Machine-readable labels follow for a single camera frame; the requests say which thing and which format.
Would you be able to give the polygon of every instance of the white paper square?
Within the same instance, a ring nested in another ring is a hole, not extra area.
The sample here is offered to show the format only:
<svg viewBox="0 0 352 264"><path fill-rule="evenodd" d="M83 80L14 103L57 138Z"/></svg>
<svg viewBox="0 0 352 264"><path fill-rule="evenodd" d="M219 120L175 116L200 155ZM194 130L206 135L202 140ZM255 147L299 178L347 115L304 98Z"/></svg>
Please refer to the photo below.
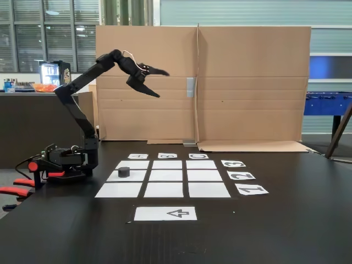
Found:
<svg viewBox="0 0 352 264"><path fill-rule="evenodd" d="M187 169L216 169L214 161L186 161Z"/></svg>
<svg viewBox="0 0 352 264"><path fill-rule="evenodd" d="M195 154L190 154L189 158L193 160L202 160L202 159L208 158L208 155L202 154L202 153L195 153Z"/></svg>
<svg viewBox="0 0 352 264"><path fill-rule="evenodd" d="M219 171L214 169L188 169L187 176L190 182L222 182Z"/></svg>
<svg viewBox="0 0 352 264"><path fill-rule="evenodd" d="M144 197L183 197L182 183L148 183Z"/></svg>
<svg viewBox="0 0 352 264"><path fill-rule="evenodd" d="M159 153L158 158L177 158L177 154L174 153Z"/></svg>
<svg viewBox="0 0 352 264"><path fill-rule="evenodd" d="M128 158L131 160L145 160L148 158L148 154L130 154Z"/></svg>
<svg viewBox="0 0 352 264"><path fill-rule="evenodd" d="M182 161L154 161L152 169L182 169Z"/></svg>
<svg viewBox="0 0 352 264"><path fill-rule="evenodd" d="M143 182L146 170L130 170L130 175L126 178L120 178L118 170L114 170L107 182Z"/></svg>
<svg viewBox="0 0 352 264"><path fill-rule="evenodd" d="M121 161L116 169L129 167L130 169L148 169L149 161Z"/></svg>
<svg viewBox="0 0 352 264"><path fill-rule="evenodd" d="M237 184L235 183L237 190L243 195L256 195L256 194L268 194L269 192L265 190L260 185L255 184Z"/></svg>
<svg viewBox="0 0 352 264"><path fill-rule="evenodd" d="M245 164L243 164L242 161L221 161L222 164L225 167L230 167L230 168L234 168L234 167L246 167Z"/></svg>
<svg viewBox="0 0 352 264"><path fill-rule="evenodd" d="M136 198L142 183L105 183L96 198Z"/></svg>
<svg viewBox="0 0 352 264"><path fill-rule="evenodd" d="M188 183L189 197L192 198L230 198L223 183Z"/></svg>
<svg viewBox="0 0 352 264"><path fill-rule="evenodd" d="M253 180L255 179L254 176L250 172L229 172L229 177L232 180Z"/></svg>
<svg viewBox="0 0 352 264"><path fill-rule="evenodd" d="M134 221L189 221L197 220L194 206L137 207Z"/></svg>
<svg viewBox="0 0 352 264"><path fill-rule="evenodd" d="M150 182L155 181L169 181L169 182L182 182L181 169L152 169L149 177Z"/></svg>

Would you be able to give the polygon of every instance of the black robotic arm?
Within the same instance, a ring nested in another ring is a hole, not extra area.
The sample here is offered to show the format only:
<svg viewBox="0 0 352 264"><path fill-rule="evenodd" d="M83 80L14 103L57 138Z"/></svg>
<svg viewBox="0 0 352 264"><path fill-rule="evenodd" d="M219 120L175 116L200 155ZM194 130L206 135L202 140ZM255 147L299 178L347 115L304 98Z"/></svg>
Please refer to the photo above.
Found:
<svg viewBox="0 0 352 264"><path fill-rule="evenodd" d="M61 103L66 106L84 133L84 146L72 148L58 148L55 144L45 148L39 156L28 159L29 170L34 173L35 187L40 188L42 181L40 172L46 172L47 180L67 183L84 179L92 175L92 170L98 165L98 138L95 129L87 117L80 110L72 98L76 93L98 76L107 72L117 63L120 69L129 75L127 84L143 94L160 97L146 85L144 81L149 74L169 75L166 71L144 64L137 64L130 57L124 57L122 52L115 49L96 60L96 64L69 84L55 89L55 94Z"/></svg>

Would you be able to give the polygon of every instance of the black game piece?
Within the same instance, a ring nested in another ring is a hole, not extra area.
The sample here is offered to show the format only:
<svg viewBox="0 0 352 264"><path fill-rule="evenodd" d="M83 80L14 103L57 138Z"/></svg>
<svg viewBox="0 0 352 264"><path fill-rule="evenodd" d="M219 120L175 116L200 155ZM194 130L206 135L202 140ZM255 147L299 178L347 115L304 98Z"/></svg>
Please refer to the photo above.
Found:
<svg viewBox="0 0 352 264"><path fill-rule="evenodd" d="M127 178L130 175L130 168L129 167L121 167L118 169L119 177L120 178Z"/></svg>

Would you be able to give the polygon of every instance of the window frame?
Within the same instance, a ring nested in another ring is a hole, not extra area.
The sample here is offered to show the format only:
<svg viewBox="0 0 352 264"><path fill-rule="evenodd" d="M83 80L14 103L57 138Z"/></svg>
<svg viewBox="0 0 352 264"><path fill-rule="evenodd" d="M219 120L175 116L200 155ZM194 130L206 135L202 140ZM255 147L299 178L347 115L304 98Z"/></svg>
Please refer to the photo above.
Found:
<svg viewBox="0 0 352 264"><path fill-rule="evenodd" d="M101 18L99 16L99 21L75 21L75 10L74 10L74 0L69 0L70 3L70 21L45 21L45 10L44 10L44 0L39 1L39 20L30 20L30 21L15 21L15 9L14 9L14 0L9 1L9 20L0 20L0 25L8 25L10 27L10 37L12 41L12 52L13 52L13 65L15 73L27 73L19 71L19 62L18 62L18 50L17 50L17 40L15 27L17 25L40 25L41 28L41 40L43 48L43 60L47 61L47 43L46 43L46 26L50 25L69 25L71 27L71 39L72 39L72 55L73 55L73 65L72 69L75 69L73 73L80 73L78 71L78 61L77 61L77 46L76 46L76 26L83 25L100 25Z"/></svg>

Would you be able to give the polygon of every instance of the drink fridge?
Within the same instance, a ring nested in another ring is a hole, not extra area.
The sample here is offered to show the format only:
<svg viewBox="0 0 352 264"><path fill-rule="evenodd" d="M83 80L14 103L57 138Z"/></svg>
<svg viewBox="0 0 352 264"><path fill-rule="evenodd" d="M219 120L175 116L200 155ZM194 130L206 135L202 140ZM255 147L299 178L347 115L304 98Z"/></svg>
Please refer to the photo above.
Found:
<svg viewBox="0 0 352 264"><path fill-rule="evenodd" d="M67 62L39 62L39 68L42 84L56 84L59 87L71 82L71 65Z"/></svg>

